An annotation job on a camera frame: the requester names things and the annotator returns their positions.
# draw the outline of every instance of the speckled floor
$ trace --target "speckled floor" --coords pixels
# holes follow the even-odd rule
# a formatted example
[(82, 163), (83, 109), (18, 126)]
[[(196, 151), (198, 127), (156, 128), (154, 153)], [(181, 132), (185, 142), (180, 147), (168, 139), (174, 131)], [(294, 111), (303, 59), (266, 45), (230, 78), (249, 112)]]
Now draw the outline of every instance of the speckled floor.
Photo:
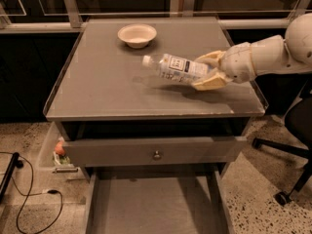
[[(312, 179), (285, 207), (281, 207), (273, 199), (278, 191), (292, 188), (305, 164), (304, 159), (266, 146), (260, 150), (251, 147), (254, 137), (303, 146), (288, 133), (281, 122), (276, 116), (255, 119), (247, 132), (249, 145), (230, 165), (222, 180), (227, 206), (237, 234), (312, 233)], [(44, 233), (79, 233), (83, 223), (88, 182), (79, 173), (52, 174), (51, 171), (38, 170), (34, 165), (49, 128), (50, 123), (0, 124), (0, 151), (17, 151), (33, 164), (32, 193), (57, 189), (63, 194), (63, 211), (58, 221)], [(9, 160), (10, 155), (1, 154), (0, 175), (5, 172)], [(13, 178), (19, 189), (26, 193), (30, 183), (29, 167), (25, 165), (20, 170), (15, 169)], [(0, 205), (0, 233), (19, 233), (16, 219), (23, 199), (10, 182)], [(34, 233), (47, 226), (58, 212), (58, 194), (30, 197), (20, 215), (19, 227), (25, 233)]]

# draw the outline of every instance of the power cord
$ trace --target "power cord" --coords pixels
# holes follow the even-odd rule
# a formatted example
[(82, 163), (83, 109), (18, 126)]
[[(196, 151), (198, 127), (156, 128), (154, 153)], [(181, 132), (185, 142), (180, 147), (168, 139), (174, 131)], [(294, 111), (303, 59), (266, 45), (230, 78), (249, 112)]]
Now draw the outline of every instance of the power cord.
[[(11, 154), (11, 155), (13, 155), (13, 153), (11, 153), (11, 152), (0, 152), (0, 153), (1, 154)], [(29, 234), (29, 233), (26, 233), (26, 232), (24, 232), (23, 230), (20, 229), (20, 224), (19, 224), (20, 214), (21, 214), (22, 209), (24, 208), (24, 206), (25, 206), (25, 204), (26, 204), (26, 202), (28, 200), (28, 197), (42, 195), (42, 194), (45, 194), (45, 192), (31, 194), (31, 190), (32, 190), (32, 186), (33, 186), (33, 174), (34, 174), (33, 167), (32, 167), (31, 163), (27, 159), (25, 159), (22, 156), (20, 156), (20, 157), (21, 157), (22, 160), (24, 160), (26, 163), (28, 163), (28, 165), (30, 167), (30, 170), (31, 170), (31, 180), (30, 180), (30, 186), (29, 186), (28, 192), (26, 194), (23, 194), (19, 190), (19, 188), (17, 187), (15, 180), (11, 177), (11, 179), (13, 181), (13, 184), (14, 184), (15, 188), (17, 189), (17, 191), (19, 192), (19, 194), (21, 196), (25, 197), (25, 200), (23, 201), (23, 203), (22, 203), (22, 205), (21, 205), (21, 207), (19, 209), (19, 213), (18, 213), (18, 216), (17, 216), (17, 219), (16, 219), (16, 226), (17, 226), (17, 229), (18, 229), (18, 231), (20, 233), (22, 233), (22, 234)], [(37, 232), (31, 233), (31, 234), (39, 234), (39, 233), (42, 233), (45, 230), (49, 229), (59, 219), (59, 216), (61, 214), (61, 211), (62, 211), (62, 208), (63, 208), (63, 196), (62, 196), (62, 194), (59, 191), (55, 190), (55, 189), (48, 190), (46, 193), (52, 194), (52, 195), (53, 194), (58, 194), (60, 196), (60, 208), (59, 208), (59, 211), (58, 211), (58, 215), (47, 227), (45, 227), (45, 228), (43, 228), (43, 229), (41, 229), (41, 230), (39, 230)]]

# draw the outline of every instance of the office chair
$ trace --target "office chair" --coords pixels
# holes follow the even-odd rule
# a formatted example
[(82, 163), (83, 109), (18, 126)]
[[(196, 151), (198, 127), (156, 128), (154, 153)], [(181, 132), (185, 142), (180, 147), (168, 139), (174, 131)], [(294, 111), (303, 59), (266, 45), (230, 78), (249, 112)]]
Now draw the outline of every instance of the office chair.
[(275, 200), (281, 206), (285, 206), (287, 203), (289, 203), (292, 200), (292, 193), (294, 191), (299, 192), (303, 185), (308, 181), (309, 177), (312, 176), (312, 95), (310, 94), (310, 89), (303, 90), (303, 93), (301, 93), (300, 97), (302, 100), (287, 112), (285, 117), (285, 127), (290, 131), (291, 134), (293, 134), (303, 144), (305, 144), (307, 149), (277, 143), (257, 137), (253, 140), (253, 148), (255, 149), (259, 149), (263, 144), (307, 159), (307, 163), (303, 167), (303, 174), (291, 192), (287, 193), (285, 191), (281, 191), (274, 196)]

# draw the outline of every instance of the white bowl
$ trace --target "white bowl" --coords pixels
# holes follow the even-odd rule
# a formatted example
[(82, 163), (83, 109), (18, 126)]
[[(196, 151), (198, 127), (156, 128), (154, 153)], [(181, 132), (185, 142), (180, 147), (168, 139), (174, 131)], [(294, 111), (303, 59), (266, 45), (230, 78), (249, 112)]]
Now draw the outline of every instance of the white bowl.
[(144, 48), (156, 35), (156, 29), (147, 24), (131, 24), (118, 31), (119, 39), (134, 49)]

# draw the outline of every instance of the bottle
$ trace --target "bottle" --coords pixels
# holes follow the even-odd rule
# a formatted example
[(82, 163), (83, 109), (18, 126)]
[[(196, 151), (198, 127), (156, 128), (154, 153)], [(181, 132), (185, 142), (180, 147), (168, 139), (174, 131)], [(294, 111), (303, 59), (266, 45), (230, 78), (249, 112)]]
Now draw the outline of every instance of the bottle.
[(159, 57), (144, 56), (142, 64), (143, 66), (154, 68), (162, 78), (186, 84), (191, 84), (213, 70), (207, 64), (169, 54), (163, 54)]

